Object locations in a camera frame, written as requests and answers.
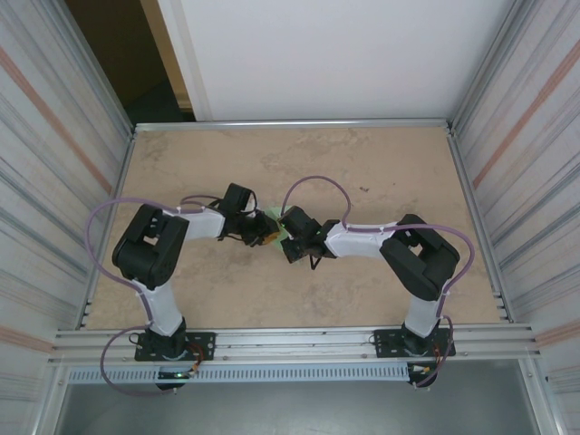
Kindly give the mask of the aluminium table side rail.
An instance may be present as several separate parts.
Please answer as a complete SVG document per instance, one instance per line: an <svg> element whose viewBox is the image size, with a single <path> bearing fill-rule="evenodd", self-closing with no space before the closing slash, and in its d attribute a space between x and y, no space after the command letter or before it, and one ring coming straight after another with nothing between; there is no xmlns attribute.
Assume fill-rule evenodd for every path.
<svg viewBox="0 0 580 435"><path fill-rule="evenodd" d="M123 186L125 183L125 179L127 177L127 172L131 163L131 157L135 146L135 141L138 133L135 129L132 130L130 135L130 140L128 142L128 148L126 149L123 160L121 161L121 169L116 179L116 183L114 185L114 189L110 194L110 199L116 199L121 196ZM103 223L103 230L96 238L98 244L95 246L96 250L93 252L95 258L99 261L99 264L102 263L103 259L105 258L107 246L109 243L109 238L112 231L112 226L114 223L115 215L117 212L117 205L108 206L104 211L99 211L96 216L103 214L104 223ZM77 328L79 330L85 329L88 318L91 314L91 309L93 305L94 295L97 290L97 286L100 279L100 271L96 265L92 265L92 270L90 274L90 278L87 284L86 296L83 301L82 310L79 313L78 324Z"/></svg>
<svg viewBox="0 0 580 435"><path fill-rule="evenodd" d="M504 323L512 324L514 322L514 318L511 313L511 303L505 294L506 288L504 279L501 275L498 261L493 252L491 241L488 236L482 214L479 210L479 205L475 195L475 188L469 179L469 174L467 172L464 159L461 156L457 134L455 130L448 125L446 129L446 135L451 157L459 176L459 183L467 202L469 214L478 240L479 249L486 271L488 273L492 293L494 298L498 300L499 318Z"/></svg>

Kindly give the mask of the light green paper sheet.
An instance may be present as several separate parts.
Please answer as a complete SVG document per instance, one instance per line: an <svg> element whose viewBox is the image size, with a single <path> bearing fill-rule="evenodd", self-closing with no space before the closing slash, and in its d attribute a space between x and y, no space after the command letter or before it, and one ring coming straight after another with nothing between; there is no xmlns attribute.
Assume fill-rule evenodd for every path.
<svg viewBox="0 0 580 435"><path fill-rule="evenodd" d="M271 245L273 247L275 247L279 252L284 253L284 249L282 247L282 241L285 240L286 238L288 238L289 234L281 226L281 224L278 222L278 219L280 218L280 212L281 212L280 207L267 208L265 211L266 215L269 216L270 218L272 218L276 222L276 224L278 225L278 235L271 242Z"/></svg>

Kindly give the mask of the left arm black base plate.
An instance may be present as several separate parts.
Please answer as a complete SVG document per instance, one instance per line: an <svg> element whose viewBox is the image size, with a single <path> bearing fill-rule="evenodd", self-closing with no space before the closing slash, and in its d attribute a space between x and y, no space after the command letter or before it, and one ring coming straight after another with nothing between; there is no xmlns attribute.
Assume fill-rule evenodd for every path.
<svg viewBox="0 0 580 435"><path fill-rule="evenodd" d="M134 360L137 362L195 362L214 359L215 333L176 333L161 336L154 333L134 334Z"/></svg>

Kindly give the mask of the wide aluminium mounting rail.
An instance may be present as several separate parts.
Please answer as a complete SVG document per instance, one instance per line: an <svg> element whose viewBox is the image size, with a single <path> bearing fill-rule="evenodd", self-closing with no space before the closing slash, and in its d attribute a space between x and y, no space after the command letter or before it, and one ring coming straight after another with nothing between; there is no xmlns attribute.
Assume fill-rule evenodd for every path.
<svg viewBox="0 0 580 435"><path fill-rule="evenodd" d="M376 328L217 329L213 364L354 363L376 358ZM113 330L59 332L48 363L95 365ZM454 327L459 361L535 359L540 350L527 324L459 324Z"/></svg>

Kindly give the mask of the aluminium table end rail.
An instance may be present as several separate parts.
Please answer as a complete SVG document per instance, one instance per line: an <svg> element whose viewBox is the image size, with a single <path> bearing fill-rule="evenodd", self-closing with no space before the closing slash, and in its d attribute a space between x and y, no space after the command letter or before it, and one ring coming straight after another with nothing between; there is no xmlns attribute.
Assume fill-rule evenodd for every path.
<svg viewBox="0 0 580 435"><path fill-rule="evenodd" d="M136 133L149 131L241 131L241 130L300 130L324 128L447 128L449 122L441 118L390 118L359 120L293 120L293 121L196 121L138 123Z"/></svg>

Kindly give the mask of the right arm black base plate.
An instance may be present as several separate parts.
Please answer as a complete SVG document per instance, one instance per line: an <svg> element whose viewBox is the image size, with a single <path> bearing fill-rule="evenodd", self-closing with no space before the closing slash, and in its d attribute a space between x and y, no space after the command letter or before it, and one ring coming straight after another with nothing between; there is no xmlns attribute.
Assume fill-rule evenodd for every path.
<svg viewBox="0 0 580 435"><path fill-rule="evenodd" d="M450 340L448 328L436 328L427 337L419 337L403 326L396 329L378 329L372 333L371 344L374 345L378 358L435 358L448 352L455 356L455 344Z"/></svg>

